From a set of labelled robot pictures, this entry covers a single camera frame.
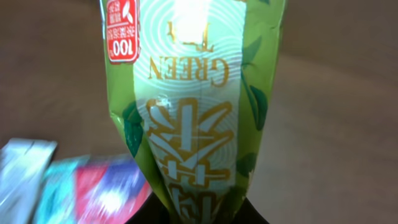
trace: green plastic bag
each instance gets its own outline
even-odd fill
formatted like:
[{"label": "green plastic bag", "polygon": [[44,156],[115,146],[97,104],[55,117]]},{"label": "green plastic bag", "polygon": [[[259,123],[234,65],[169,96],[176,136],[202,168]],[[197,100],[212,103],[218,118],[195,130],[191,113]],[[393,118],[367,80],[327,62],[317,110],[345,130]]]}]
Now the green plastic bag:
[{"label": "green plastic bag", "polygon": [[256,165],[284,0],[100,0],[109,112],[172,223],[229,223]]}]

